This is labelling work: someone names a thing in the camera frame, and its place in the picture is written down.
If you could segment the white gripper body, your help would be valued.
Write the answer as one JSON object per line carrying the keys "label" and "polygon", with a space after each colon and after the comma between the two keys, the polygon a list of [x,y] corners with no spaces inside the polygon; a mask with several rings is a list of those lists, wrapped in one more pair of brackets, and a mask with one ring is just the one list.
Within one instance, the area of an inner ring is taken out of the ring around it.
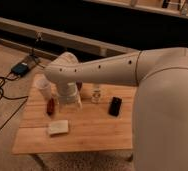
{"label": "white gripper body", "polygon": [[82,102],[76,83],[57,84],[56,89],[60,109],[70,104],[75,104],[79,108],[82,107]]}

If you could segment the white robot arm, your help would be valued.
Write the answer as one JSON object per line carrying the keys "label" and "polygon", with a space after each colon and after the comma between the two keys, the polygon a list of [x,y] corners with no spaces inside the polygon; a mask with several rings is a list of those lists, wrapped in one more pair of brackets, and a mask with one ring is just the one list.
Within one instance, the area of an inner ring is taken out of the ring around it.
{"label": "white robot arm", "polygon": [[44,74],[56,85],[135,86],[135,171],[188,171],[188,48],[143,50],[84,63],[65,52]]}

